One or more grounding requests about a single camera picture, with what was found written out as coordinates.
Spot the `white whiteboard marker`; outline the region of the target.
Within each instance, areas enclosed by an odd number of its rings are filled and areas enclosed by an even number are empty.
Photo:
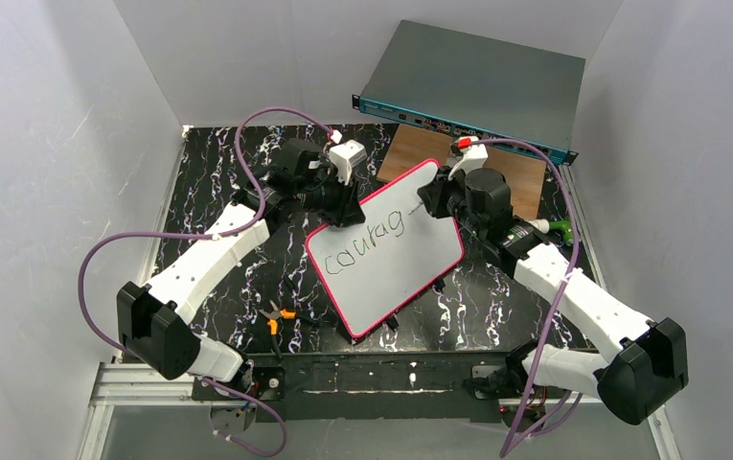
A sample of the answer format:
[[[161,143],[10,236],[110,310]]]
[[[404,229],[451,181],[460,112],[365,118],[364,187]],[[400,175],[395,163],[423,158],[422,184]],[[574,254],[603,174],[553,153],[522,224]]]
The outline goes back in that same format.
[[[418,203],[414,208],[412,208],[411,211],[408,212],[408,215],[414,214],[416,211],[418,211],[421,207],[423,207],[424,204],[422,202]]]

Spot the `pink framed whiteboard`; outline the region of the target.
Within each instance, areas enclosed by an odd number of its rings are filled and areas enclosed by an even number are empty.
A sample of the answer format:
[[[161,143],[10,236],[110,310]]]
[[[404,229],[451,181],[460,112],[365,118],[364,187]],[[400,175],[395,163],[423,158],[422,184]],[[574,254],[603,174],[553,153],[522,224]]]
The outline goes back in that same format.
[[[417,191],[439,163],[424,160],[365,197],[365,222],[323,225],[305,248],[348,335],[359,339],[456,265],[465,247],[453,218],[432,218]]]

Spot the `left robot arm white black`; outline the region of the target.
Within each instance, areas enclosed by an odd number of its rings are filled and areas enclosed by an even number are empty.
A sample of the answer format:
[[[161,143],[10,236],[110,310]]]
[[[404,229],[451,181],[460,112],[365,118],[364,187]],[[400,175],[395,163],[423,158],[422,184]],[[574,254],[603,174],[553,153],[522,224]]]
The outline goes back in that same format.
[[[328,151],[306,140],[287,141],[232,195],[208,239],[194,242],[143,285],[128,282],[119,290],[121,344],[167,380],[191,374],[251,386],[252,360],[195,334],[190,325],[217,284],[294,213],[316,214],[334,227],[364,222],[353,170],[365,157],[355,140]]]

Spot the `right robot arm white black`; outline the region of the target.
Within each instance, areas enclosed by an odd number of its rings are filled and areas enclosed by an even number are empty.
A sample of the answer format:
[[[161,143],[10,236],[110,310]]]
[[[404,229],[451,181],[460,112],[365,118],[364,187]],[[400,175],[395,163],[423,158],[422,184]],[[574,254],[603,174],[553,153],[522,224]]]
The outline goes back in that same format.
[[[544,232],[514,215],[504,176],[480,168],[453,172],[440,168],[418,190],[426,212],[453,218],[482,245],[492,265],[545,300],[568,283],[559,313],[594,345],[594,353],[532,340],[511,351],[487,377],[470,378],[470,388],[494,396],[521,396],[526,380],[590,395],[618,419],[639,425],[689,382],[686,335],[673,319],[654,321],[627,307],[570,268]]]

